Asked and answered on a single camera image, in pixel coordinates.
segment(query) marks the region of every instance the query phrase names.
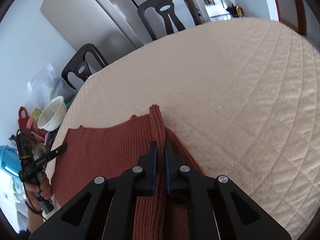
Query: dark wooden chair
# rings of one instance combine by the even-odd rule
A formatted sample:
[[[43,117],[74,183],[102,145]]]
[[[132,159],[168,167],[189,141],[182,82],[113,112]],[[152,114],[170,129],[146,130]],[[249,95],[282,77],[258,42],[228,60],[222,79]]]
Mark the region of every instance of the dark wooden chair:
[[[93,44],[85,44],[83,45],[73,56],[73,58],[69,61],[69,63],[65,66],[65,68],[62,71],[61,77],[67,82],[67,84],[72,87],[73,89],[76,89],[71,82],[68,79],[68,74],[70,72],[74,73],[78,78],[81,78],[84,82],[92,75],[89,65],[87,61],[85,60],[85,55],[90,52],[93,54],[95,59],[98,61],[99,65],[102,68],[105,68],[108,66],[107,61],[102,56],[100,51],[93,45]]]
[[[185,0],[185,2],[188,5],[188,9],[189,9],[190,14],[193,18],[193,21],[195,22],[195,25],[200,25],[200,21],[199,21],[198,15],[196,13],[196,9],[193,4],[193,1],[192,0]],[[165,6],[169,6],[169,8],[161,10],[161,8],[163,8]],[[145,25],[146,29],[148,30],[151,38],[154,41],[157,40],[157,37],[156,37],[155,33],[152,31],[148,20],[144,16],[145,10],[149,7],[153,7],[156,10],[156,12],[159,15],[161,15],[161,17],[164,20],[165,29],[166,29],[166,32],[168,35],[174,33],[170,18],[179,32],[186,29],[184,27],[184,25],[182,24],[182,22],[178,19],[178,17],[174,13],[174,3],[172,2],[172,0],[146,0],[144,3],[139,5],[138,14],[139,14],[143,24]]]

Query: table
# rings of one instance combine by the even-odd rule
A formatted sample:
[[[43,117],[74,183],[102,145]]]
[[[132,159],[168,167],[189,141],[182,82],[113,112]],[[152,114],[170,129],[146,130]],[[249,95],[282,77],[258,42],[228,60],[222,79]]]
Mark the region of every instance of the table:
[[[281,23],[208,23],[91,76],[53,147],[68,128],[110,127],[159,104],[207,176],[229,176],[297,239],[320,206],[319,71],[320,54]]]

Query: hand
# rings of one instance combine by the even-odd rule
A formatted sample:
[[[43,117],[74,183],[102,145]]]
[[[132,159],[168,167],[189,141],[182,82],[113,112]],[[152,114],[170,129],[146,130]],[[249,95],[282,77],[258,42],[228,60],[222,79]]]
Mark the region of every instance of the hand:
[[[25,186],[26,186],[26,194],[28,194],[28,196],[30,198],[30,201],[32,202],[32,204],[35,207],[35,209],[38,210],[38,211],[40,211],[42,208],[41,208],[40,203],[36,199],[35,193],[38,193],[41,190],[40,195],[45,200],[48,200],[48,199],[52,198],[52,196],[53,196],[52,188],[51,188],[51,185],[49,183],[49,179],[48,179],[47,175],[45,173],[42,173],[41,177],[42,177],[42,182],[40,184],[40,187],[37,186],[36,184],[32,184],[32,183],[26,183],[25,184]],[[32,207],[31,203],[28,200],[28,197],[27,197],[27,203],[28,203],[28,205],[30,207]]]

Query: rust-colored sweater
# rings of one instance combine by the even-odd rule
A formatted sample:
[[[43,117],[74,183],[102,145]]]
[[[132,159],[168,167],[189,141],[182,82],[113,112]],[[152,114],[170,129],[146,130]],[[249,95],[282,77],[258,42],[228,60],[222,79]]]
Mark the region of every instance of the rust-colored sweater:
[[[181,201],[171,201],[166,197],[165,141],[172,142],[174,153],[182,155],[186,165],[201,169],[177,136],[164,126],[157,105],[150,107],[149,114],[134,115],[114,127],[81,126],[68,130],[65,137],[68,149],[57,158],[51,181],[59,205],[68,202],[96,176],[117,177],[135,166],[138,158],[148,153],[152,140],[158,147],[156,193],[153,197],[138,197],[133,239],[189,239],[185,206]]]

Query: teal plastic container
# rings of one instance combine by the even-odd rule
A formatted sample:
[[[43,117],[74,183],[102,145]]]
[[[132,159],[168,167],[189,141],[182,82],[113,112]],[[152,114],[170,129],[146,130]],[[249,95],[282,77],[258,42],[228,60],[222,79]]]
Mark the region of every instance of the teal plastic container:
[[[9,146],[0,146],[0,162],[1,170],[19,180],[18,173],[21,171],[21,164],[16,149]]]

